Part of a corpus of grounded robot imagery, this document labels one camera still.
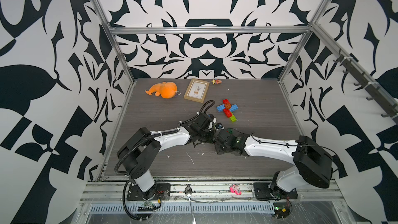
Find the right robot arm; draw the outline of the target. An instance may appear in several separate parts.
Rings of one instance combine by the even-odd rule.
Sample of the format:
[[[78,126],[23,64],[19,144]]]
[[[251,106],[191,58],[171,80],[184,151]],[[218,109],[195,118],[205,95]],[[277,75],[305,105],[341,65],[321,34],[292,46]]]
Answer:
[[[332,179],[332,156],[307,136],[297,140],[270,140],[235,130],[219,129],[214,135],[217,153],[237,156],[267,157],[281,160],[293,167],[274,174],[269,192],[281,198],[298,187],[312,185],[327,189]]]

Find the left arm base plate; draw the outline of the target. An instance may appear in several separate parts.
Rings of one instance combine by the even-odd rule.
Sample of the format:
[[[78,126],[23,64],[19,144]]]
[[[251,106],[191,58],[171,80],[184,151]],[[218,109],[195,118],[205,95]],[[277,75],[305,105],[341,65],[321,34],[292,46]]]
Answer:
[[[143,192],[138,185],[130,185],[126,199],[128,201],[141,201],[141,200],[162,200],[164,197],[169,197],[171,184],[168,183],[155,183],[148,191]]]

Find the lime lego brick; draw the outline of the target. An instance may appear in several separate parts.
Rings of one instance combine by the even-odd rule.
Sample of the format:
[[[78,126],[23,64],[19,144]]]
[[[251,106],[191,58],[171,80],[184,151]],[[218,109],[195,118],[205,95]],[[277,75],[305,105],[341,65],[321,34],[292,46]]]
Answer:
[[[237,119],[236,119],[236,117],[235,117],[234,115],[232,115],[232,116],[230,117],[230,120],[231,120],[232,122],[236,122],[236,121],[237,121]]]

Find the orange square lego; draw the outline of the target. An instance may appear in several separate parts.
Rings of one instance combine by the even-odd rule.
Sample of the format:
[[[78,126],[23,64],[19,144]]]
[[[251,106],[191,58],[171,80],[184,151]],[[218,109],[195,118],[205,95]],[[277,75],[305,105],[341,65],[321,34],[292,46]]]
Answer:
[[[224,106],[225,106],[226,109],[229,110],[229,109],[231,108],[232,105],[231,105],[230,103],[226,103]]]

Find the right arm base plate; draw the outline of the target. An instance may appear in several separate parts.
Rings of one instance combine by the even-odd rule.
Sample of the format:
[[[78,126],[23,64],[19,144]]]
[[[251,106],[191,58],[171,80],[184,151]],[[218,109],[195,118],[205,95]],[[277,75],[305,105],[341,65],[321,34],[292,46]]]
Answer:
[[[259,201],[298,199],[298,193],[295,189],[291,192],[285,192],[272,183],[254,183],[254,193]]]

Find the blue lego brick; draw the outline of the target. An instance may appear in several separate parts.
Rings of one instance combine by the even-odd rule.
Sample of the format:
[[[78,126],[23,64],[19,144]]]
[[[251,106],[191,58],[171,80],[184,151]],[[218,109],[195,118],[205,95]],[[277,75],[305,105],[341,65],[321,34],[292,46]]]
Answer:
[[[231,108],[229,110],[230,110],[230,112],[238,110],[238,106],[236,104],[234,104],[234,105],[231,106]]]
[[[224,104],[217,107],[217,111],[218,112],[222,112],[224,109],[225,109],[225,105]]]

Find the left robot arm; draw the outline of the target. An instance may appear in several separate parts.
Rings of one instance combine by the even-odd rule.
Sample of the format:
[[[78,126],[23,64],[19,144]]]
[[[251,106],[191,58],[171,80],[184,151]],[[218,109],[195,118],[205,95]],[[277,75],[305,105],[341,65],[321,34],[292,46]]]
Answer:
[[[192,118],[180,121],[171,130],[149,131],[140,128],[117,152],[118,162],[114,174],[123,175],[134,183],[141,192],[147,193],[155,186],[150,167],[158,153],[175,146],[198,143],[213,143],[216,132],[216,118],[207,111],[215,101],[205,102]]]

